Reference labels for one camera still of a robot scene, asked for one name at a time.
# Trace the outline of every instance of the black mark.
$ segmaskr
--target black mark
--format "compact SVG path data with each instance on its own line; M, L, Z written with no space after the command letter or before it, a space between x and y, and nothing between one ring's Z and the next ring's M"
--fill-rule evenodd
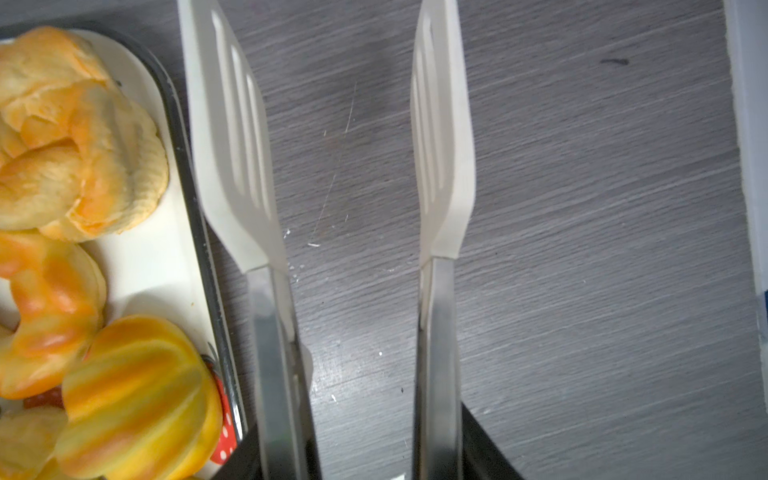
M629 58L603 58L600 63L615 63L616 65L629 65Z

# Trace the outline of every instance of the tray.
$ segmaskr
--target tray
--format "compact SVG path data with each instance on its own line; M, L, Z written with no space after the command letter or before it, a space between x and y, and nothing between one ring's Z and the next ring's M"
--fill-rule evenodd
M151 52L124 35L93 23L46 25L68 28L93 44L123 92L154 119L168 158L170 181L157 210L127 232L83 244L107 280L105 321L145 313L176 323L220 377L239 442L247 425L243 401L173 83ZM5 39L0 42L34 27L0 29ZM2 279L0 319L10 327L18 322L8 282ZM19 407L17 402L0 402L6 409ZM208 465L200 475L210 477L215 469Z

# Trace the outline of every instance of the slotted spatula head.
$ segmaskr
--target slotted spatula head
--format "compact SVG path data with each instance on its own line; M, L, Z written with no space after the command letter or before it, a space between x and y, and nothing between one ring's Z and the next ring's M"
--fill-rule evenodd
M475 203L475 141L455 0L423 0L413 52L411 129L421 264L458 258Z
M287 273L261 92L215 0L179 0L194 170L208 223L245 273Z

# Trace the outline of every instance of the gray wood grain surface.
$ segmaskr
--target gray wood grain surface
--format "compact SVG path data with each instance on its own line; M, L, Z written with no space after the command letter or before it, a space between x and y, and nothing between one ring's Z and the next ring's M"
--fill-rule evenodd
M184 99L174 2L0 5L4 24L85 16L135 36ZM411 449L419 4L223 7L266 98L325 476L396 477ZM766 478L721 3L460 9L478 168L456 277L465 402L529 479ZM243 279L215 247L237 318Z

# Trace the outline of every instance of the tongs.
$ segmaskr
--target tongs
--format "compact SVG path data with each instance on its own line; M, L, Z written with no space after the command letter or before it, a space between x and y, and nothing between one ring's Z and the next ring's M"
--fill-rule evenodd
M455 0L423 0L411 76L421 208L414 480L459 480L462 401L453 263L475 202L475 142Z
M178 0L178 7L200 204L250 297L239 331L248 333L255 367L259 456L249 463L260 473L230 478L320 478L261 93L218 3Z

